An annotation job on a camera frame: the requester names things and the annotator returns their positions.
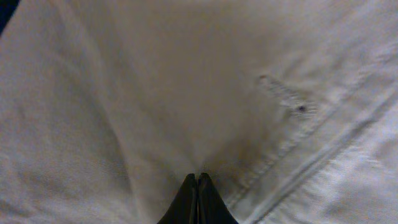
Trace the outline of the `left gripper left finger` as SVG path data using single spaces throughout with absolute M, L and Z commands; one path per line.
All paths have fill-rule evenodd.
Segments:
M 188 174 L 170 207 L 157 224 L 197 224 L 197 222 L 197 181 L 194 174 Z

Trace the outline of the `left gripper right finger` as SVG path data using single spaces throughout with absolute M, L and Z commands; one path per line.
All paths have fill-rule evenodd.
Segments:
M 198 178 L 198 223 L 238 224 L 207 173 Z

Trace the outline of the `khaki green shorts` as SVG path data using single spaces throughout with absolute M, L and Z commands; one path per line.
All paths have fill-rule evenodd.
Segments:
M 2 223 L 156 223 L 202 172 L 240 223 L 396 223 L 397 2 L 19 3 Z

